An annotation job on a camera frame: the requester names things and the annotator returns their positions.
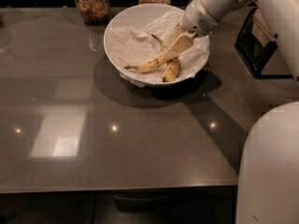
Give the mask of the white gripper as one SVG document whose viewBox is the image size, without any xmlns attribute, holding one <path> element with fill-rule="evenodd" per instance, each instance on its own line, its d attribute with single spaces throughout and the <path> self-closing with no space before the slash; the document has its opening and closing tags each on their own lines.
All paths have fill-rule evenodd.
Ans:
<svg viewBox="0 0 299 224">
<path fill-rule="evenodd" d="M 243 7 L 249 0 L 192 0 L 186 7 L 181 20 L 165 37 L 166 49 L 163 57 L 176 58 L 193 45 L 193 37 L 209 35 L 231 11 Z"/>
</svg>

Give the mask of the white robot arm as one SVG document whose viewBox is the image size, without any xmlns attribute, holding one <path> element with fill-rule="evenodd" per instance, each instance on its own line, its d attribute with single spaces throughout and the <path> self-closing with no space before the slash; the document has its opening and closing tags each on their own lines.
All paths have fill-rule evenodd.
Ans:
<svg viewBox="0 0 299 224">
<path fill-rule="evenodd" d="M 249 0 L 192 0 L 178 29 L 211 33 Z M 290 73 L 299 78 L 299 0 L 251 0 L 277 43 Z M 243 148 L 235 224 L 299 224 L 299 102 L 271 109 L 252 126 Z"/>
</svg>

